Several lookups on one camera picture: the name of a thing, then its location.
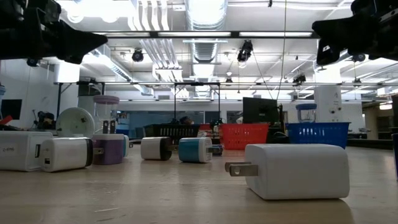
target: blue basket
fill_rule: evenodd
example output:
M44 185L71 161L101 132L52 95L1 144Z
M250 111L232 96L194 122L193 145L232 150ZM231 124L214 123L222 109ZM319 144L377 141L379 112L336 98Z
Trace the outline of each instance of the blue basket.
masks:
M349 122L288 124L292 144L330 144L343 149L347 145Z

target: purple lid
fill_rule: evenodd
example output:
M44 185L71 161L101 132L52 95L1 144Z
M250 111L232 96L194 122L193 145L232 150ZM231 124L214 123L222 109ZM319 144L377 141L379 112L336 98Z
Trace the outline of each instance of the purple lid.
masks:
M104 105L115 105L119 104L119 97L116 96L105 96L98 95L93 97L95 103L104 104Z

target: round white object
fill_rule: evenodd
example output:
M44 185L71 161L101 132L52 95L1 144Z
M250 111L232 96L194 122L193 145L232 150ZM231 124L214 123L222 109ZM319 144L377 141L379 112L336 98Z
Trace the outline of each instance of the round white object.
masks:
M59 137L73 138L83 135L92 138L94 128L94 118L87 110L81 108L66 109L57 118L56 129Z

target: teal charger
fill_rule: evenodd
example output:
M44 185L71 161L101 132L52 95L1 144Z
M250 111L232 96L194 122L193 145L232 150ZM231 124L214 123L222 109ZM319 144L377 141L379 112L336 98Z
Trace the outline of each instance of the teal charger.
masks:
M213 157L209 151L212 145L210 138L183 138L178 144L178 156L182 162L207 163Z

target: red basket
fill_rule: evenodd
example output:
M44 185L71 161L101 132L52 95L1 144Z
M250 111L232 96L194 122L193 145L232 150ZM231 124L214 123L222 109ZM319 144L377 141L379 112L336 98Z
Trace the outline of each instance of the red basket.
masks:
M220 141L226 150L244 150L248 144L265 144L268 124L222 124Z

